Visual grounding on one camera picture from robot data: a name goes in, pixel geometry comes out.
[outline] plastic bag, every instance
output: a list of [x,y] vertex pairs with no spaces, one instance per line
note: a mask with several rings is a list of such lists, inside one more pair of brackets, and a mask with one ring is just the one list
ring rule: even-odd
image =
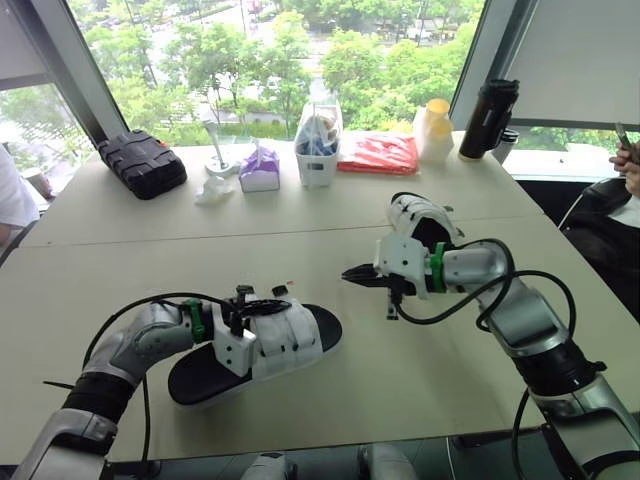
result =
[[404,133],[350,134],[341,153],[338,170],[343,172],[413,175],[418,171],[415,138]]
[[335,103],[307,103],[295,138],[298,155],[329,156],[338,151],[342,135],[342,111]]

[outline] white table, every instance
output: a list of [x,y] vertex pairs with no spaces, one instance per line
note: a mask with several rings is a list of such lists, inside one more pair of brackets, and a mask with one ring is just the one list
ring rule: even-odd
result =
[[[576,341],[628,408],[640,408],[640,329],[604,283],[544,216],[457,222],[468,239],[497,237],[517,266],[557,274],[572,289]],[[339,280],[368,262],[387,228],[359,228],[180,241],[20,248],[0,270],[2,336],[0,464],[20,461],[66,391],[42,380],[73,382],[85,347],[102,322],[142,296],[171,290],[258,293],[293,281],[303,302],[332,310],[344,343],[318,364],[255,385],[208,410],[182,411],[166,381],[173,357],[149,375],[151,457],[364,443],[510,428],[523,382],[488,334],[475,329],[469,306],[441,324],[421,327],[384,319],[383,290]],[[563,297],[544,280],[531,284],[560,315]],[[442,311],[458,295],[410,303],[416,314]],[[121,319],[123,327],[132,317]],[[140,392],[120,422],[113,460],[139,458]],[[530,406],[524,425],[541,422]]]
[[[461,132],[456,134],[461,140]],[[176,148],[188,171],[187,183],[153,200],[138,200],[100,161],[82,167],[23,247],[82,245],[159,239],[223,237],[388,225],[386,208],[401,191],[422,194],[454,208],[455,220],[542,215],[542,210],[492,158],[458,159],[455,148],[441,166],[423,166],[419,175],[392,177],[336,174],[328,188],[300,184],[292,144],[272,142],[281,158],[279,191],[242,194],[223,204],[194,205],[206,179],[204,162],[213,147]],[[224,146],[226,158],[244,158],[253,145]]]

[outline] hand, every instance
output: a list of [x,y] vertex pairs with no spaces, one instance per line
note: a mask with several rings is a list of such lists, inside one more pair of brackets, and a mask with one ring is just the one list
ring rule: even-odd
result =
[[[640,149],[640,142],[636,144],[636,149]],[[625,187],[631,195],[640,197],[640,165],[631,162],[631,154],[618,144],[618,151],[615,157],[609,159],[613,163],[613,169],[622,173],[625,178]]]

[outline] window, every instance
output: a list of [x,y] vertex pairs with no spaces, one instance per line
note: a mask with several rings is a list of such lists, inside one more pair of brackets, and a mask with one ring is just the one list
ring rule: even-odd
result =
[[40,169],[54,193],[95,152],[52,84],[0,91],[0,143],[19,172]]
[[310,95],[337,95],[348,129],[410,130],[418,106],[452,99],[484,6],[68,1],[129,127],[176,146],[210,144],[207,129],[290,139]]
[[[595,182],[616,176],[609,162],[617,150],[615,131],[560,127],[511,127],[520,133],[504,163],[520,177]],[[633,142],[640,134],[629,132]]]

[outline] tissue box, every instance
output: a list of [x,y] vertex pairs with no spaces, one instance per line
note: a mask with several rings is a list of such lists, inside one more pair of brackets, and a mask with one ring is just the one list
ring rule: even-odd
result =
[[276,152],[258,147],[245,162],[240,169],[240,186],[244,193],[280,189],[280,159]]

